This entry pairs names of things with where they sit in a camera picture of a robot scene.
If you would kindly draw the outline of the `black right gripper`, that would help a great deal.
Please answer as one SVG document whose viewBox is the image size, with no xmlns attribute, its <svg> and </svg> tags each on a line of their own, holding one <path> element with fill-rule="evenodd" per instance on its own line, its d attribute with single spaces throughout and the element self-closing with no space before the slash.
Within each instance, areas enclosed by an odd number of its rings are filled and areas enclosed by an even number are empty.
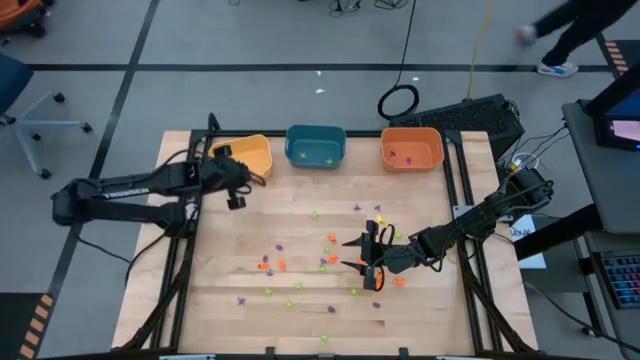
<svg viewBox="0 0 640 360">
<path fill-rule="evenodd" d="M 381 291 L 384 287 L 385 270 L 399 274 L 421 262 L 422 257 L 412 245 L 394 245 L 395 239 L 394 225 L 384 227 L 374 220 L 368 220 L 365 233 L 342 244 L 343 247 L 363 246 L 364 263 L 342 261 L 342 264 L 357 270 L 363 276 L 365 290 Z"/>
</svg>

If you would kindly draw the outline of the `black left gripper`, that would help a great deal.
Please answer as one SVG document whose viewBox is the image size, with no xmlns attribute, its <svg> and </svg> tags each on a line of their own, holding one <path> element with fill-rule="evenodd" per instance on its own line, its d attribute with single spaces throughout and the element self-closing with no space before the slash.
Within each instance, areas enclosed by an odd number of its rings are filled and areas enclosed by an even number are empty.
<svg viewBox="0 0 640 360">
<path fill-rule="evenodd" d="M 226 191 L 228 208 L 238 210 L 246 206 L 242 188 L 250 188 L 251 172 L 244 163 L 234 160 L 232 154 L 230 145 L 220 146 L 214 150 L 213 158 L 200 165 L 200 189 L 203 195 Z"/>
</svg>

